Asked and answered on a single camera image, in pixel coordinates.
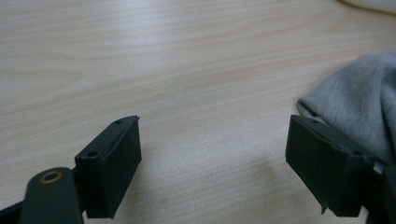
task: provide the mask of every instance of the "light wood tabletop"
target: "light wood tabletop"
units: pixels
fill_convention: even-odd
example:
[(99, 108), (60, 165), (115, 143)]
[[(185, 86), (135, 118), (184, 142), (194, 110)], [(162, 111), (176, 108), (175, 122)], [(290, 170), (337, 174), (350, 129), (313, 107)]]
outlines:
[(86, 223), (364, 223), (320, 213), (285, 162), (289, 120), (336, 69), (391, 49), (396, 17), (335, 0), (2, 1), (0, 209), (138, 115), (116, 217)]

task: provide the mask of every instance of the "screw hole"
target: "screw hole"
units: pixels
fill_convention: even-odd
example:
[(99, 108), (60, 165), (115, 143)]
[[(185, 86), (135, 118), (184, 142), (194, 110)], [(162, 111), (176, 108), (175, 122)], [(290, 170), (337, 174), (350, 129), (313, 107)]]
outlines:
[(41, 176), (40, 182), (42, 184), (50, 184), (52, 182), (59, 180), (62, 177), (62, 175), (63, 174), (60, 171), (52, 171)]
[(98, 152), (96, 152), (96, 151), (92, 151), (92, 152), (88, 153), (89, 157), (95, 157), (97, 155), (98, 155)]

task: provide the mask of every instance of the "gray cloth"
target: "gray cloth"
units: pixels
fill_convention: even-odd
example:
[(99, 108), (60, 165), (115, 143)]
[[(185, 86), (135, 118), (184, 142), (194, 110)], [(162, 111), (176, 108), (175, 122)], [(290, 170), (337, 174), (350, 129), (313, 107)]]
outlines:
[(297, 108), (396, 163), (396, 51), (359, 57), (301, 98)]

